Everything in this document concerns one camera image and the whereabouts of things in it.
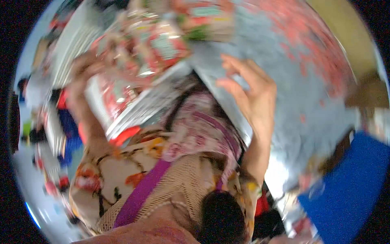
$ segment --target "dark hair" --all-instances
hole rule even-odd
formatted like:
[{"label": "dark hair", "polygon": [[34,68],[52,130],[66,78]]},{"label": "dark hair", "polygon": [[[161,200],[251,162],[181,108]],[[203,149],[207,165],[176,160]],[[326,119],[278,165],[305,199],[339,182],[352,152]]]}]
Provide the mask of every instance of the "dark hair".
[{"label": "dark hair", "polygon": [[240,244],[245,240],[244,215],[229,192],[212,191],[202,200],[201,244]]},{"label": "dark hair", "polygon": [[30,77],[28,76],[28,77],[23,77],[23,78],[21,78],[21,79],[19,80],[19,82],[18,82],[18,89],[19,89],[20,91],[23,91],[24,83],[25,83],[25,82],[28,82],[29,79],[30,79]]},{"label": "dark hair", "polygon": [[28,139],[28,137],[27,137],[26,135],[23,135],[23,136],[20,138],[20,140],[21,140],[22,142],[24,142],[24,143],[27,143],[27,139]]},{"label": "dark hair", "polygon": [[41,128],[39,131],[32,129],[30,131],[30,144],[36,144],[39,142],[46,141],[46,134],[44,128]]}]

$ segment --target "green object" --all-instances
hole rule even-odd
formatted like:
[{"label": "green object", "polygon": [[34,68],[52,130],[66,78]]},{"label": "green object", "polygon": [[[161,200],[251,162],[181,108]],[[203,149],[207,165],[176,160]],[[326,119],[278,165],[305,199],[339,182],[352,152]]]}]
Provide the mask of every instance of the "green object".
[{"label": "green object", "polygon": [[149,0],[144,0],[144,8],[149,8]]},{"label": "green object", "polygon": [[28,120],[28,121],[23,123],[22,135],[25,135],[27,137],[30,135],[31,123],[32,123],[31,120]]},{"label": "green object", "polygon": [[184,21],[186,20],[186,15],[185,14],[179,14],[176,18],[177,22],[179,24],[182,24],[184,23]]}]

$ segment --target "black cloth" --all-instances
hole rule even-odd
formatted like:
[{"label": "black cloth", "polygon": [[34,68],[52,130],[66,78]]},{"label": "black cloth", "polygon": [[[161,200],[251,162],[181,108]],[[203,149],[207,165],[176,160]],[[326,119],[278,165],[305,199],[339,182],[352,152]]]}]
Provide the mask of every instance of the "black cloth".
[{"label": "black cloth", "polygon": [[57,104],[58,103],[58,99],[60,99],[61,92],[62,92],[62,89],[54,89],[51,92],[50,101],[52,103],[54,103],[54,104]]},{"label": "black cloth", "polygon": [[11,96],[11,110],[9,123],[9,141],[11,153],[14,154],[19,150],[19,136],[20,136],[20,112],[19,112],[19,103],[18,95],[15,92]]},{"label": "black cloth", "polygon": [[30,131],[29,136],[30,136],[30,143],[31,144],[36,144],[39,142],[46,142],[47,141],[45,129],[43,127],[38,131],[36,129],[32,129]]}]

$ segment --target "blue fabric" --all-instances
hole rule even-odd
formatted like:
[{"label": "blue fabric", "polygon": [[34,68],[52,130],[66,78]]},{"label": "blue fabric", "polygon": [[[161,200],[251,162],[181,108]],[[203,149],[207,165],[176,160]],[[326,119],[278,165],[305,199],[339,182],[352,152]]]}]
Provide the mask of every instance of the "blue fabric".
[{"label": "blue fabric", "polygon": [[81,141],[80,137],[67,139],[65,144],[65,156],[58,156],[61,167],[71,167],[73,153],[82,147],[83,142]]},{"label": "blue fabric", "polygon": [[67,109],[59,109],[58,116],[66,138],[79,137],[78,127]]},{"label": "blue fabric", "polygon": [[389,160],[390,147],[356,133],[340,165],[323,178],[323,194],[298,196],[324,243],[347,244],[358,234],[379,197]]}]

